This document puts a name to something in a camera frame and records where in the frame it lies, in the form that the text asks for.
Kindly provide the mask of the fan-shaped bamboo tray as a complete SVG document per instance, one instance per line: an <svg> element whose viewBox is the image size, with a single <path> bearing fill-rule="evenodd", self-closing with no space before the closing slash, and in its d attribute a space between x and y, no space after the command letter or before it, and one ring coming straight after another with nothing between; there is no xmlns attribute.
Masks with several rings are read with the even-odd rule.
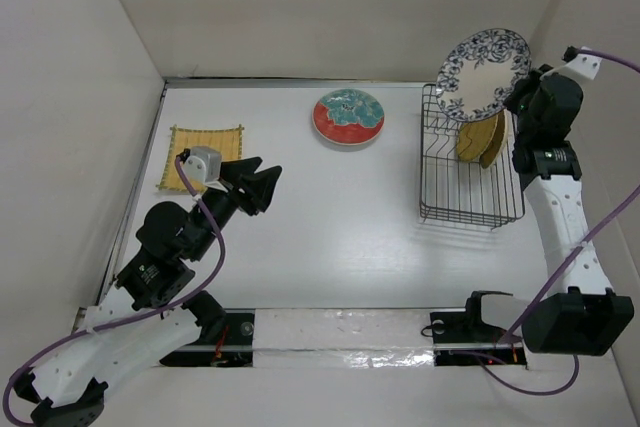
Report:
<svg viewBox="0 0 640 427"><path fill-rule="evenodd" d="M497 124L489 146L481 154L479 163L483 169L489 169L500 157L509 135L508 114L501 111L497 115Z"/></svg>

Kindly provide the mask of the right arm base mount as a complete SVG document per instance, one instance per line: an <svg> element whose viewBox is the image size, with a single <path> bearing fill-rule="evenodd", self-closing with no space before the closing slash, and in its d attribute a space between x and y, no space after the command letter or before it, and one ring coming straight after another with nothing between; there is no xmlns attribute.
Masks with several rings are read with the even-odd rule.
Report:
<svg viewBox="0 0 640 427"><path fill-rule="evenodd" d="M501 328L473 319L463 310L431 312L421 335L432 340L437 367L527 366L520 344L500 344Z"/></svg>

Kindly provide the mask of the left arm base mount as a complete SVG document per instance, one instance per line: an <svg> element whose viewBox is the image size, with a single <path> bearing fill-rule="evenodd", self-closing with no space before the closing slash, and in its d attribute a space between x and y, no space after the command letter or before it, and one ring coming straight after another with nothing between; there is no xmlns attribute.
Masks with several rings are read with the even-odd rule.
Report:
<svg viewBox="0 0 640 427"><path fill-rule="evenodd" d="M227 312L223 326L210 340L203 337L160 360L173 368L243 368L253 365L254 310Z"/></svg>

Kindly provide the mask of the red teal ceramic plate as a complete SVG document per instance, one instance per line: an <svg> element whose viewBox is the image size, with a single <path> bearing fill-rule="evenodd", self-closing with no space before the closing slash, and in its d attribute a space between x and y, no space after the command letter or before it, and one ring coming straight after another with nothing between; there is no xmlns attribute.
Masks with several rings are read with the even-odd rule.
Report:
<svg viewBox="0 0 640 427"><path fill-rule="evenodd" d="M385 112L371 94L345 88L323 95L316 102L311 119L325 140L337 145L360 146L379 135L385 123Z"/></svg>

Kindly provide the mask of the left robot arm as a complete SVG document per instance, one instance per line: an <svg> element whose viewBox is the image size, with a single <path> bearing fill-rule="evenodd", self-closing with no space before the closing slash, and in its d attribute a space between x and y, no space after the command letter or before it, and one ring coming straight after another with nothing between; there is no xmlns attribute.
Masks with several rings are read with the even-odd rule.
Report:
<svg viewBox="0 0 640 427"><path fill-rule="evenodd" d="M163 201L148 211L138 252L103 300L10 377L2 410L11 424L23 423L10 407L17 396L34 406L29 426L89 426L120 384L180 347L220 337L226 312L206 289L226 257L222 228L238 211L255 216L271 204L282 169L261 163L224 162L207 147L175 157L193 207Z"/></svg>

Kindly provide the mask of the round bamboo plate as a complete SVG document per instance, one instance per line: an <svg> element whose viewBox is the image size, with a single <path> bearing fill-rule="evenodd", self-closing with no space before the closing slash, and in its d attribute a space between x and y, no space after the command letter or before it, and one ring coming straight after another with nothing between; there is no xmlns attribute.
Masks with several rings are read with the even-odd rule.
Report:
<svg viewBox="0 0 640 427"><path fill-rule="evenodd" d="M458 159L471 162L484 153L494 137L497 125L496 117L464 124L458 132L456 142Z"/></svg>

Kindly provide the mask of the blue floral white plate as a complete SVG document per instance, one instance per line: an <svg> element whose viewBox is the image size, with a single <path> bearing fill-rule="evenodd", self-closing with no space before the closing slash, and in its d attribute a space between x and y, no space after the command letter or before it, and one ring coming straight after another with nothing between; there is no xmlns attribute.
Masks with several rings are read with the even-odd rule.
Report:
<svg viewBox="0 0 640 427"><path fill-rule="evenodd" d="M530 47L520 34L504 28L479 31L454 47L440 67L437 105L457 122L488 119L504 108L530 69Z"/></svg>

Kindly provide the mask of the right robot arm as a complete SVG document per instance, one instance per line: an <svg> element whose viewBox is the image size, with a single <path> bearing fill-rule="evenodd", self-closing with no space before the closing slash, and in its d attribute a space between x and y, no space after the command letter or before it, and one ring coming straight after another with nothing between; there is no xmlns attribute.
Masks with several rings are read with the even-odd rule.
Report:
<svg viewBox="0 0 640 427"><path fill-rule="evenodd" d="M512 165L541 236L548 279L530 301L475 291L462 328L474 340L522 341L534 353L602 356L634 317L599 264L582 203L582 170L567 136L583 102L574 75L548 65L518 81L505 106L517 119Z"/></svg>

